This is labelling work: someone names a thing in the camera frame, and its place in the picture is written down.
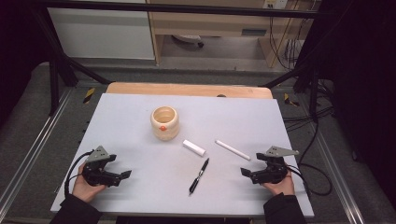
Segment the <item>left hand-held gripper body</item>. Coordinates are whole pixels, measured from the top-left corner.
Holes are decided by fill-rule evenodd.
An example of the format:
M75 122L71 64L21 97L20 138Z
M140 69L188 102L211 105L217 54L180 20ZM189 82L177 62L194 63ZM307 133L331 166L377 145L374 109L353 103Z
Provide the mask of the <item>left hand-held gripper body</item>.
M85 160L82 175L91 186L105 185L105 166L109 162L110 155L99 146Z

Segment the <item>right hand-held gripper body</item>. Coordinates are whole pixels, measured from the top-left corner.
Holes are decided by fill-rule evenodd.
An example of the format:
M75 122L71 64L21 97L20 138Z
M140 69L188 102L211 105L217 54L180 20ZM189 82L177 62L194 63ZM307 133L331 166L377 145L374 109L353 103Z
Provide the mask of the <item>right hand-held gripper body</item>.
M272 146L262 154L265 154L268 157L268 160L265 161L266 168L255 172L257 177L252 179L253 184L279 183L288 173L288 168L284 158L286 156L298 155L299 151Z

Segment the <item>white pen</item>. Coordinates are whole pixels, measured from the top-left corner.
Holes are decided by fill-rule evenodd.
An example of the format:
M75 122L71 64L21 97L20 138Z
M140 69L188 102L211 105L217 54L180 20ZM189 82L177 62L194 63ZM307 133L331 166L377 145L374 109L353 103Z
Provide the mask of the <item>white pen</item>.
M250 160L251 160L251 158L249 157L249 155L247 155L247 154L245 154L245 153L243 153L243 152L237 150L237 149L234 148L234 147L231 147L231 146L229 146L229 145L227 145L227 144L221 142L221 141L218 140L218 139L215 140L215 143L216 143L217 145L219 145L220 147L223 147L223 148L225 148L225 149L231 151L233 154L235 154L235 155L237 155L237 156L243 158L244 160L247 160L247 161L250 161Z

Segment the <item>black pen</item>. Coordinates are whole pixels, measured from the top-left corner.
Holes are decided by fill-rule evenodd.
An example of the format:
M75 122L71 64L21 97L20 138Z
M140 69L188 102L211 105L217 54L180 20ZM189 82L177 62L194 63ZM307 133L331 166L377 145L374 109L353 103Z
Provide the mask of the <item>black pen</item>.
M190 185L190 187L189 187L189 196L191 196L191 195L194 193L194 191L195 191L195 189L196 189L196 187L197 187L197 185L198 185L198 183L199 183L199 181L200 181L202 175L203 175L204 172L205 172L205 169L206 169L207 165L209 164L209 161L210 161L210 158L207 158L207 159L205 160L203 166L201 167L201 169L200 169L200 171L199 171L199 173L198 173L198 176L196 176L196 177L194 178L193 182L191 183L191 185Z

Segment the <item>white eraser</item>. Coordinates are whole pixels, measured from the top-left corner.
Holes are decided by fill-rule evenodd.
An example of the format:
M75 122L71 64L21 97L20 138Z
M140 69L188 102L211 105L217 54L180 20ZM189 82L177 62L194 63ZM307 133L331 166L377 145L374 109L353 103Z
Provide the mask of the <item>white eraser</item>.
M200 157L203 157L205 155L205 150L197 145L195 145L193 142L189 140L184 140L182 142L183 147L189 149L190 151L194 152L195 154L199 155Z

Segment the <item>cream pen holder orange dot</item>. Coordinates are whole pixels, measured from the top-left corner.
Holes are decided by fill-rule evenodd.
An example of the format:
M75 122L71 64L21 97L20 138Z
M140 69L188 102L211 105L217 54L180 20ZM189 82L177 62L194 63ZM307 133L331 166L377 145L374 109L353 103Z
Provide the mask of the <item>cream pen holder orange dot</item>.
M160 106L150 116L154 135L162 141L170 141L179 133L179 115L171 106Z

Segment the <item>person's right hand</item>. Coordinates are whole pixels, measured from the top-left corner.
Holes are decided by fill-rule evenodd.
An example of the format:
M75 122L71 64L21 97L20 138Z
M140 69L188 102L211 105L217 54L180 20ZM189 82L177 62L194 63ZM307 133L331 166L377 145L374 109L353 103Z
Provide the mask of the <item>person's right hand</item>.
M263 187L270 190L273 195L278 195L283 193L284 195L294 195L294 184L291 175L286 175L285 178L279 183L264 183Z

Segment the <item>person's left hand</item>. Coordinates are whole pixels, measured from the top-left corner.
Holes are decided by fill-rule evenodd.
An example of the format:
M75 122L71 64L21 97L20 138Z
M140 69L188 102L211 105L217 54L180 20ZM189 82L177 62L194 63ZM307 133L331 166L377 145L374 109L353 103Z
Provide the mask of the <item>person's left hand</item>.
M91 186L82 176L84 164L78 167L78 176L76 178L72 194L85 203L90 203L97 194L106 189L105 185Z

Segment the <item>yellow black striped tape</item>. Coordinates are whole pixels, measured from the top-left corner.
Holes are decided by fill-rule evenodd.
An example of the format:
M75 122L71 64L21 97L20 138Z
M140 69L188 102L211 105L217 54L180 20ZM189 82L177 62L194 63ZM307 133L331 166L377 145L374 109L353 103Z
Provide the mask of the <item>yellow black striped tape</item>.
M95 88L89 88L88 89L88 91L87 91L87 93L86 93L86 95L85 95L85 97L83 99L83 104L87 104L91 100L92 95L94 94L94 92L95 92Z
M287 93L284 93L284 103L286 105L300 106L298 102L292 101Z

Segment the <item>wooden table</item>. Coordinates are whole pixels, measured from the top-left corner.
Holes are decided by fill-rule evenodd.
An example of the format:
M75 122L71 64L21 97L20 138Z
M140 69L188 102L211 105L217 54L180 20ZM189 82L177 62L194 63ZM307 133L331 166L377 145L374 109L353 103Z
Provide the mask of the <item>wooden table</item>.
M223 85L193 85L193 84L160 84L114 82L108 85L106 93L124 94L155 94L155 95L185 95L213 96L224 95L228 98L272 99L273 94L267 88Z

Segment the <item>white cabinet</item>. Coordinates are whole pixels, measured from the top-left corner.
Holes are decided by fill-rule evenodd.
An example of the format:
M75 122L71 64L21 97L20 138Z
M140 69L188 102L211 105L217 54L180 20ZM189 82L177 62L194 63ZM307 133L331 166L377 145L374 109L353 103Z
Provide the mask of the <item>white cabinet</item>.
M155 58L147 12L50 8L64 52L75 58Z

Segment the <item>black curtain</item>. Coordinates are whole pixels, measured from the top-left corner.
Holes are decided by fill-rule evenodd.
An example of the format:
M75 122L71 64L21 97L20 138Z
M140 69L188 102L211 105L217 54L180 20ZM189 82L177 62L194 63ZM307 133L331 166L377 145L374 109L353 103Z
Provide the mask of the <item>black curtain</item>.
M396 0L321 0L305 45L327 36L319 70L334 84L336 110L351 146L396 205Z
M0 127L20 100L32 71L48 59L29 0L0 0Z

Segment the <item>white power strip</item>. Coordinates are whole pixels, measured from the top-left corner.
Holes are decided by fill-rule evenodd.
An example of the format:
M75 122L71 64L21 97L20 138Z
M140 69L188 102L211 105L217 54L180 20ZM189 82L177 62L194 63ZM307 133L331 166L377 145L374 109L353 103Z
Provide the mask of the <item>white power strip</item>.
M284 9L288 3L288 0L264 0L263 8L270 9Z

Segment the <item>aluminium floor rail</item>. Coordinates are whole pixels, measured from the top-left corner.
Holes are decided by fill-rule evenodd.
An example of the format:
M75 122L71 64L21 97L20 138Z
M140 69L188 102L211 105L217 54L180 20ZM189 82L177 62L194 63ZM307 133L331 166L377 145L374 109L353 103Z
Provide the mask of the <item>aluminium floor rail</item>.
M67 88L63 92L61 99L58 101L58 108L51 116L47 118L43 128L40 130L40 133L36 137L35 141L31 145L29 151L21 162L21 165L19 166L16 174L12 177L10 183L7 185L4 193L0 197L0 220L5 218L9 208L17 197L25 179L32 170L41 150L43 149L44 145L46 145L46 142L49 139L52 130L54 129L60 116L64 112L64 109L67 106L70 100L70 96L73 92L74 88Z
M344 176L332 155L332 152L321 131L317 132L318 151L325 163L332 180L338 198L343 205L346 216L350 224L364 224L364 218L361 214L356 201L344 179Z

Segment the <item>black metal frame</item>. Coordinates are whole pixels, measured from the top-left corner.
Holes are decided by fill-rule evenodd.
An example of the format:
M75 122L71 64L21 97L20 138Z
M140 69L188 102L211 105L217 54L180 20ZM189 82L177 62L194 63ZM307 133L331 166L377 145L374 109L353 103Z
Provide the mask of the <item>black metal frame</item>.
M51 111L53 114L58 107L58 83L57 75L60 75L66 86L76 86L78 79L73 71L76 68L88 77L93 78L101 84L110 84L111 81L95 74L82 64L71 59L64 53L61 43L58 40L54 29L50 28L43 12L47 8L67 8L67 9L90 9L90 10L112 10L112 11L132 11L132 12L159 12L159 13L183 13L183 14L213 14L231 16L250 16L268 18L298 18L317 19L327 17L326 13L317 11L301 11L286 9L258 9L246 7L213 7L213 6L192 6L192 5L166 5L147 3L122 3L122 2L97 2L97 1L75 1L75 0L31 0L30 11L36 23L42 30L49 43L49 52L52 54L50 67L51 85Z

